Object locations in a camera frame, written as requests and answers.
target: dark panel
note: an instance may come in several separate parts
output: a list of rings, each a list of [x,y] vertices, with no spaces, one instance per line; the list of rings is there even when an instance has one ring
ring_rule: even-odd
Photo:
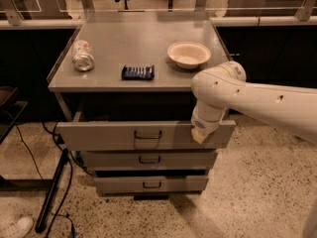
[[[220,27],[249,82],[317,88],[317,27]]]
[[[57,120],[63,115],[48,90],[47,76],[74,30],[0,31],[0,85],[18,87],[29,102],[21,120]]]
[[[190,92],[86,94],[87,120],[190,120],[196,99]]]

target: cabinet top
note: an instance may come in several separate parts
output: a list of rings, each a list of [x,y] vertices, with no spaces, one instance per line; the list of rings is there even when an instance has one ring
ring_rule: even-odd
[[[91,45],[95,66],[75,70],[70,47],[50,82],[52,92],[190,91],[195,73],[228,60],[205,12],[94,12],[75,39]],[[176,42],[200,43],[211,58],[196,70],[180,68],[167,56]],[[121,79],[124,65],[150,64],[156,70],[153,80]]]

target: aluminum can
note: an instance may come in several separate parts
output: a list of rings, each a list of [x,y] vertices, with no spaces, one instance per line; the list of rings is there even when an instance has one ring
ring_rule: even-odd
[[[77,40],[72,45],[72,63],[79,71],[89,71],[94,67],[94,57],[90,44]]]

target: drawer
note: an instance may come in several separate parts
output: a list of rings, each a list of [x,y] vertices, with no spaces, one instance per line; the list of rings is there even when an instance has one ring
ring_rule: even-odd
[[[192,139],[190,121],[62,122],[57,128],[72,151],[226,148],[236,123],[223,121],[203,144]]]
[[[214,150],[83,152],[89,171],[210,170]]]
[[[202,191],[206,188],[208,176],[186,178],[96,178],[95,186],[99,193],[158,193]]]

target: open drawer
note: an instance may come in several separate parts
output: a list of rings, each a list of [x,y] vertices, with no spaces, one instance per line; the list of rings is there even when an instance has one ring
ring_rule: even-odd
[[[117,151],[226,148],[235,125],[223,121],[203,144],[192,139],[190,121],[78,121],[57,128],[72,151]]]
[[[210,170],[215,150],[83,152],[89,171]]]

